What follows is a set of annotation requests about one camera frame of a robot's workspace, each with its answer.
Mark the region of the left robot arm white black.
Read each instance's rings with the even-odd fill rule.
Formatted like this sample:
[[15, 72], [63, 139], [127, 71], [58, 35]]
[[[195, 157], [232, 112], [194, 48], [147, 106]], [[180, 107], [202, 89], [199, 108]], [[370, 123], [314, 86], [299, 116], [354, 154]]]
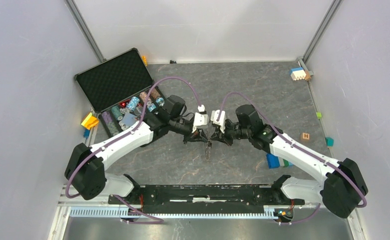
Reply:
[[[106, 170], [126, 154], [149, 145], [168, 132], [181, 134], [184, 143], [206, 142], [203, 130], [208, 126], [209, 116], [205, 106], [198, 106], [198, 111], [187, 120], [182, 116], [184, 108], [185, 101], [171, 95], [163, 106], [146, 111], [140, 120], [118, 135], [92, 146], [84, 143], [75, 146], [64, 173], [68, 180], [66, 196], [88, 201], [98, 195], [118, 195], [126, 203], [135, 203], [140, 191], [130, 177], [109, 174]], [[74, 187], [75, 195], [70, 194], [70, 187]]]

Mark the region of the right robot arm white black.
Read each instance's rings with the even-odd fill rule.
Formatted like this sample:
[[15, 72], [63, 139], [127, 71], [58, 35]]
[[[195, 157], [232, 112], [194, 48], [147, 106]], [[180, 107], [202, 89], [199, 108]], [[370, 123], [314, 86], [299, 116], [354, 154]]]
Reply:
[[302, 145], [281, 129], [263, 123], [251, 104], [238, 107], [236, 115], [238, 121], [232, 122], [225, 111], [212, 111], [213, 141], [230, 146], [234, 140], [247, 139], [256, 149], [289, 161], [313, 178], [280, 177], [271, 191], [276, 203], [284, 204], [290, 199], [319, 203], [343, 219], [364, 206], [368, 188], [355, 161], [349, 158], [339, 161]]

